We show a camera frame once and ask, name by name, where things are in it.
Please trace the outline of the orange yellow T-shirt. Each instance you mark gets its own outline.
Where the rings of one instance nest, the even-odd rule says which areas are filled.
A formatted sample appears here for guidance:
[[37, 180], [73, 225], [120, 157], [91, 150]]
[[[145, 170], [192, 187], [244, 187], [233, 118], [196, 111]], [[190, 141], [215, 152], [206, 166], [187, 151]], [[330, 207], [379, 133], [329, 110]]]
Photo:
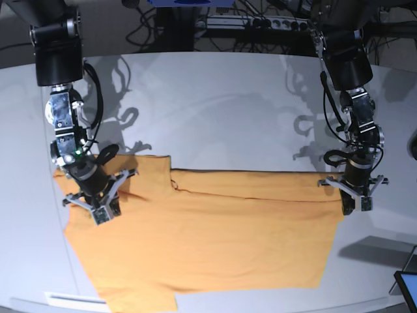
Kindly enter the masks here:
[[135, 166], [121, 215], [100, 226], [71, 205], [65, 236], [112, 312], [165, 312], [175, 295], [316, 288], [338, 224], [340, 195], [320, 173], [187, 171], [167, 156], [116, 156]]

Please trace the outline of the grey tablet stand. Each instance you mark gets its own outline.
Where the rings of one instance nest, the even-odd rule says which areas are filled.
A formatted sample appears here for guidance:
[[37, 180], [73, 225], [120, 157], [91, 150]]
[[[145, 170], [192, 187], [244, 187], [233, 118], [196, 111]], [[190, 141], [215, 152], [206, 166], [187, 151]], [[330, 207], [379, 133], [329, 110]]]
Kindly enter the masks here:
[[407, 259], [399, 271], [394, 273], [394, 283], [389, 290], [389, 295], [401, 295], [401, 287], [400, 285], [403, 284], [402, 276], [406, 274], [415, 274], [415, 271], [411, 271], [410, 267], [412, 267], [413, 259], [416, 257], [416, 245], [411, 248]]

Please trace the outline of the tablet screen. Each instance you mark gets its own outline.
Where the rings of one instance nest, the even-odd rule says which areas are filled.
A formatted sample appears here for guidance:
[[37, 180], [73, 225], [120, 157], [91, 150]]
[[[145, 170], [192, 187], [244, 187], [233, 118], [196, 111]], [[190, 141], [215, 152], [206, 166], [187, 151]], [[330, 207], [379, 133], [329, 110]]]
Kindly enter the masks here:
[[403, 284], [400, 285], [403, 298], [411, 313], [417, 313], [416, 308], [416, 280], [417, 274], [406, 274], [402, 276]]

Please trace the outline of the white power strip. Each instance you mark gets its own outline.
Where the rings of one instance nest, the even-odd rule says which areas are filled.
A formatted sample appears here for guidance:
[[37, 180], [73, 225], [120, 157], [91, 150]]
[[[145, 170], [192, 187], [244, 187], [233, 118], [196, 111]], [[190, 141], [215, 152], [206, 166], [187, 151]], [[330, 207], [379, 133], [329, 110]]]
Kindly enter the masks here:
[[195, 24], [197, 29], [236, 29], [251, 28], [277, 31], [307, 31], [308, 21], [288, 16], [232, 16], [209, 15]]

